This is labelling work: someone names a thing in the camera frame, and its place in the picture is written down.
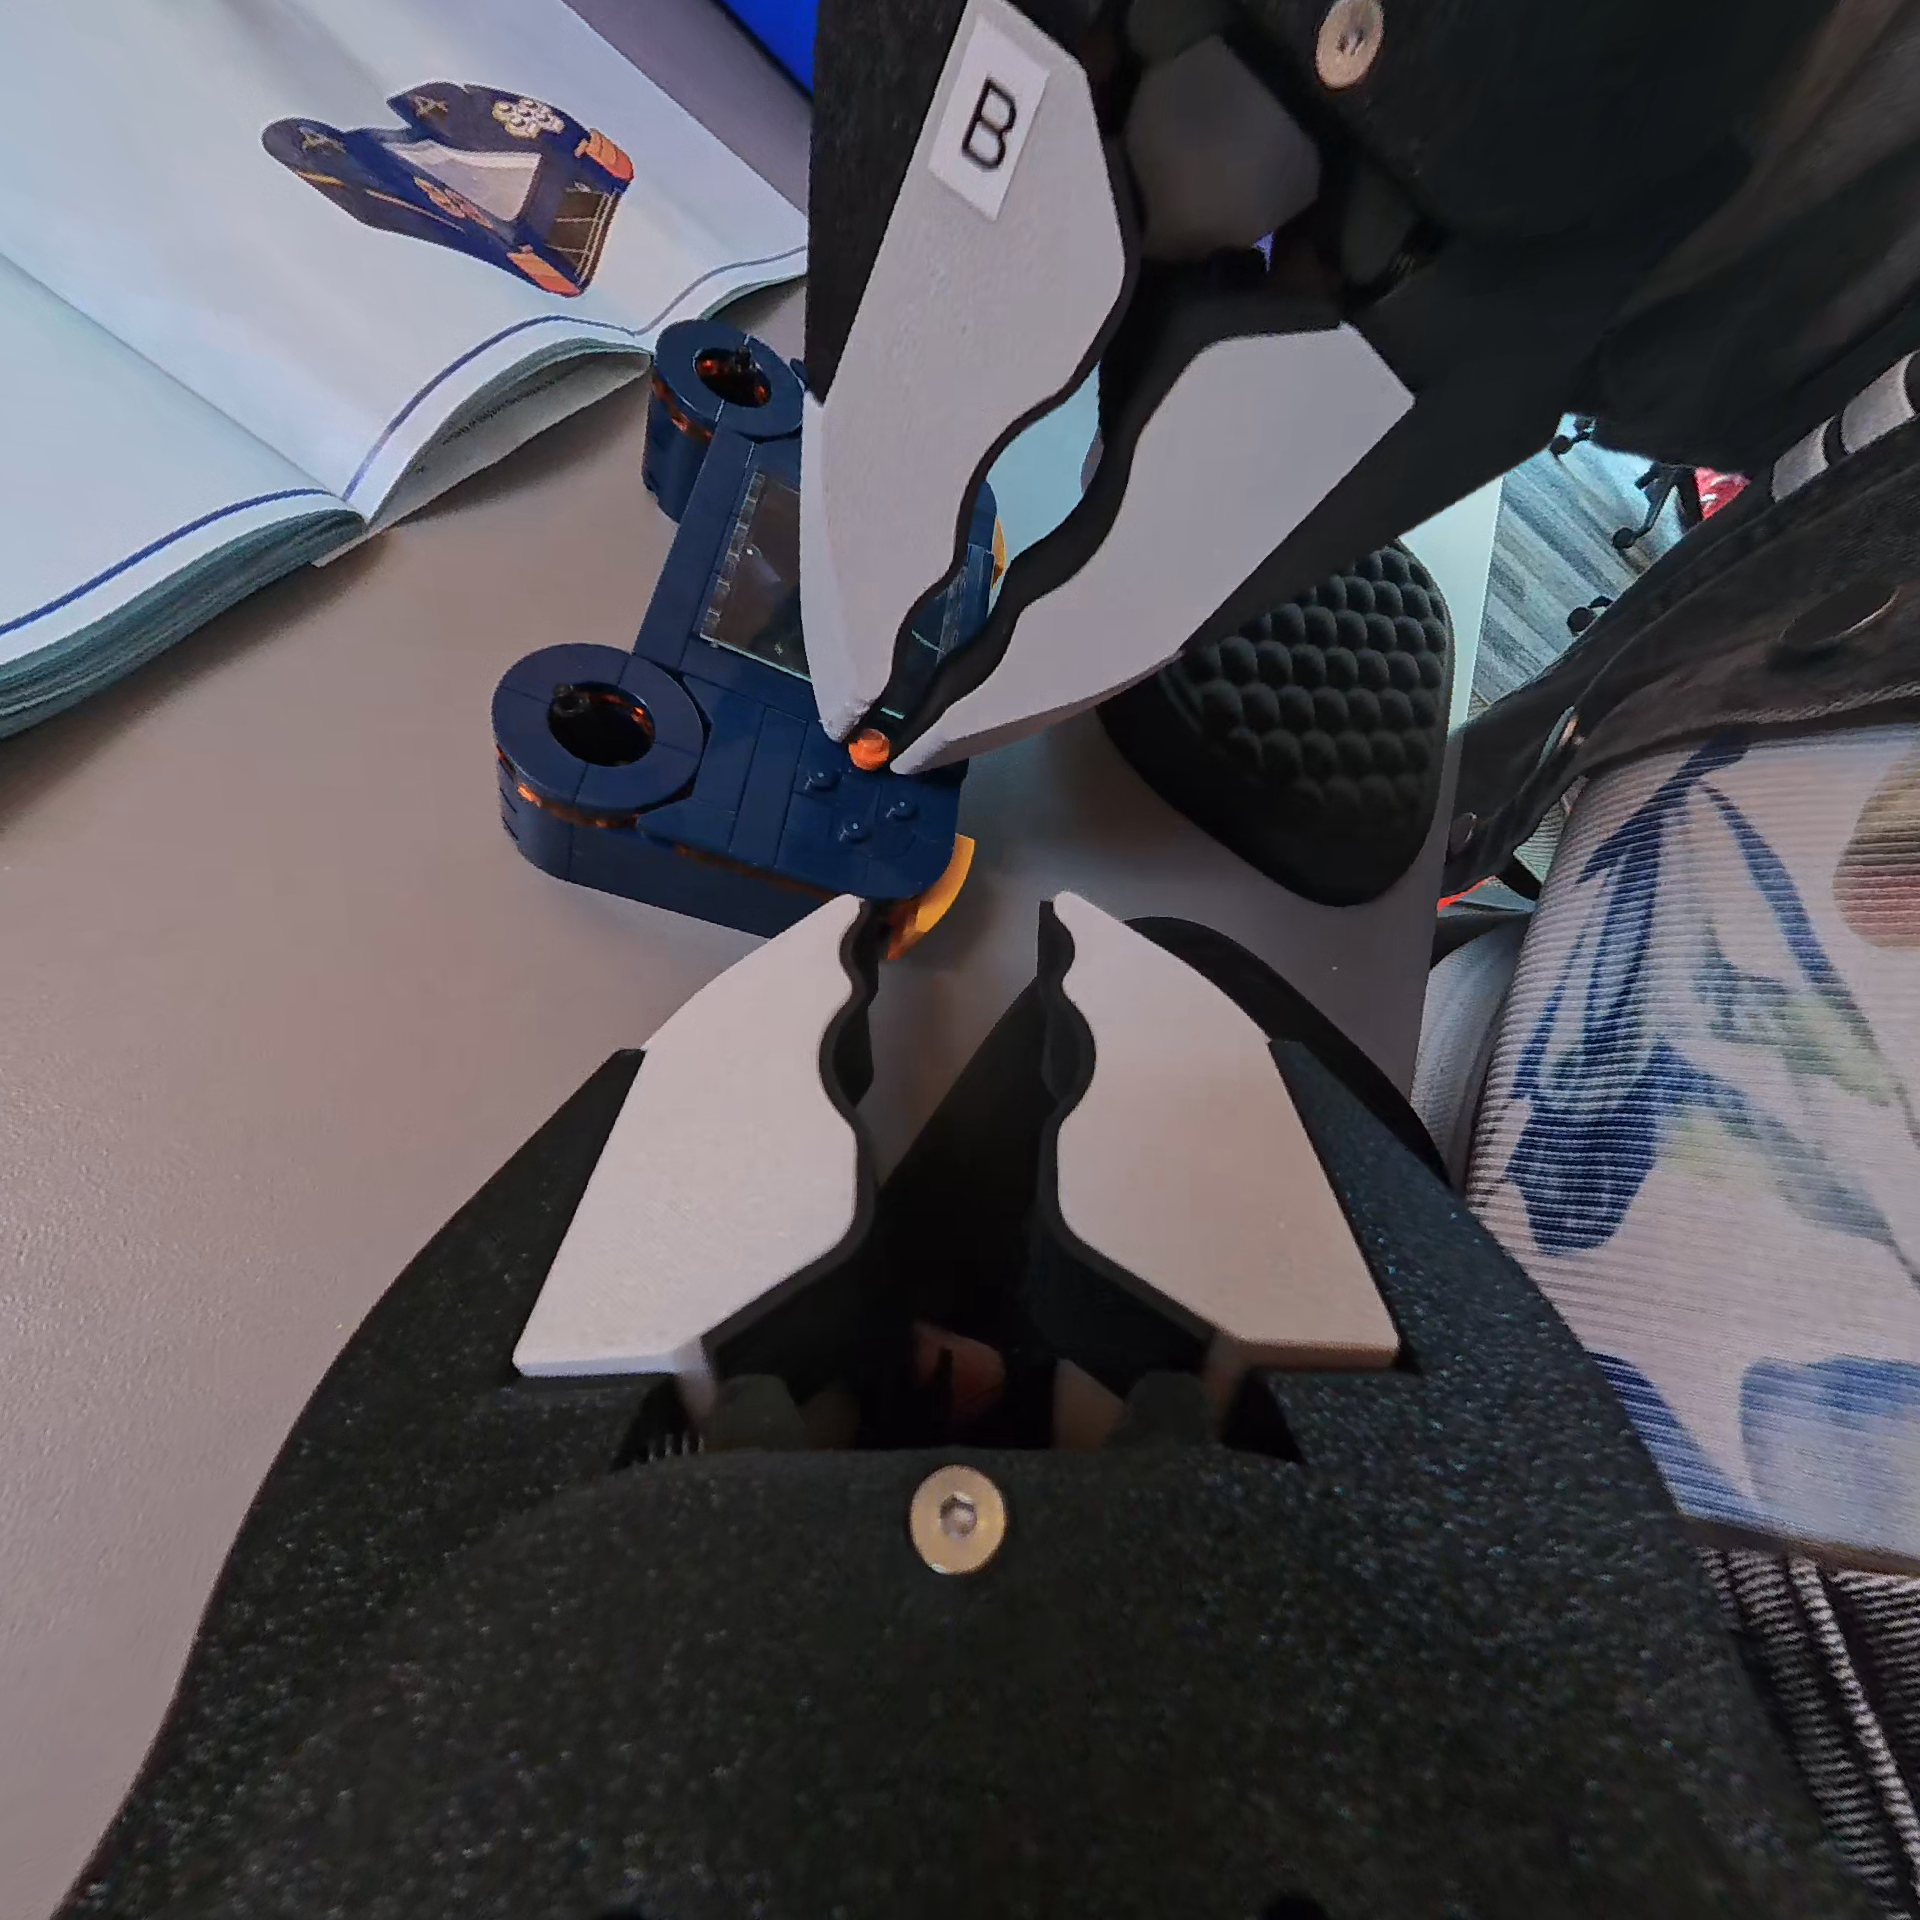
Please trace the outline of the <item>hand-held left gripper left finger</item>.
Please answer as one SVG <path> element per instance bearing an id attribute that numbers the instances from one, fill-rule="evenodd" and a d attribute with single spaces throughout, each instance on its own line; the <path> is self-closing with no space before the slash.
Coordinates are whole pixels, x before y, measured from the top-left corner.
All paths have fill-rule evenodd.
<path id="1" fill-rule="evenodd" d="M 856 1222 L 856 1122 L 818 1050 L 846 1013 L 858 899 L 829 899 L 641 1045 L 540 1297 L 519 1375 L 713 1380 L 722 1332 Z"/>

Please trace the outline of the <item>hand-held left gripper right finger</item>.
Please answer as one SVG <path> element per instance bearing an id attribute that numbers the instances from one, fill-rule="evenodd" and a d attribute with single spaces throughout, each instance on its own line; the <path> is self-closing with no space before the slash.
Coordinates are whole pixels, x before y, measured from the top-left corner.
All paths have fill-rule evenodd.
<path id="1" fill-rule="evenodd" d="M 1078 1371 L 1375 1371 L 1395 1319 L 1266 1030 L 1078 895 L 1046 913 L 1038 1330 Z"/>

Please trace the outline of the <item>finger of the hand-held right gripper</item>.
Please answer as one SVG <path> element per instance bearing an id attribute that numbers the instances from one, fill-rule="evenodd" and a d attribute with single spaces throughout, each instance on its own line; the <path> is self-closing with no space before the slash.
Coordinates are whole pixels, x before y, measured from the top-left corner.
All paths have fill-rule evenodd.
<path id="1" fill-rule="evenodd" d="M 1347 322 L 1211 344 L 1144 422 L 1092 561 L 1017 614 L 988 678 L 894 769 L 1022 742 L 1160 670 L 1407 411 Z"/>
<path id="2" fill-rule="evenodd" d="M 976 476 L 1085 378 L 1124 289 L 1085 68 L 1013 5 L 967 5 L 839 361 L 802 401 L 800 611 L 833 738 L 872 721 Z"/>

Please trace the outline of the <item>black honeycomb wrist rest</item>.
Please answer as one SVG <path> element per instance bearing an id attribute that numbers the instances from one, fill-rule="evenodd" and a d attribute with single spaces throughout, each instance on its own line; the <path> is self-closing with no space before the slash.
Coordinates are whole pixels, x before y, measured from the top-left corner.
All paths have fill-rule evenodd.
<path id="1" fill-rule="evenodd" d="M 1286 890 L 1354 907 L 1417 857 L 1442 775 L 1452 611 L 1404 540 L 1099 704 L 1148 788 Z"/>

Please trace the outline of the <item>dark blue brick game console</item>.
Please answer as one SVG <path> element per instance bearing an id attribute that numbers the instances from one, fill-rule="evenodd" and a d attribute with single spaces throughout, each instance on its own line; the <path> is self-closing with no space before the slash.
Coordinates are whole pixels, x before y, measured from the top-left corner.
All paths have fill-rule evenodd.
<path id="1" fill-rule="evenodd" d="M 894 953 L 972 866 L 967 769 L 894 775 L 816 719 L 800 422 L 802 378 L 770 344 L 663 332 L 641 480 L 674 543 L 632 650 L 555 644 L 498 683 L 502 820 L 549 874 L 764 940 L 872 899 Z"/>

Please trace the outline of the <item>white blue printed shirt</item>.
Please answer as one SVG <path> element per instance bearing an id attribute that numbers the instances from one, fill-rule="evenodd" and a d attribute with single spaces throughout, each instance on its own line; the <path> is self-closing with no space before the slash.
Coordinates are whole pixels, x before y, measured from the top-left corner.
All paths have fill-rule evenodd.
<path id="1" fill-rule="evenodd" d="M 1588 781 L 1410 1109 L 1683 1515 L 1914 1568 L 1914 724 Z"/>

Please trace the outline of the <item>dark striped cloth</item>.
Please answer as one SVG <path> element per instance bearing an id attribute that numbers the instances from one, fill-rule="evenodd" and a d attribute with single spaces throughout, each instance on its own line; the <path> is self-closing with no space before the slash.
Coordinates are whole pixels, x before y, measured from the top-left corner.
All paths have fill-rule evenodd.
<path id="1" fill-rule="evenodd" d="M 1914 1578 L 1697 1548 L 1850 1871 L 1914 1916 Z"/>

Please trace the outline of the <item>open thick instruction booklet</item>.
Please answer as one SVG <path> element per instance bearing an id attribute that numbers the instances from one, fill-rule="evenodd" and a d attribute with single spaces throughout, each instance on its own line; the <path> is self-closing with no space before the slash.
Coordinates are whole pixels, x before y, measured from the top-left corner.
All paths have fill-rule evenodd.
<path id="1" fill-rule="evenodd" d="M 567 5 L 3 5 L 3 733 L 800 273 Z"/>

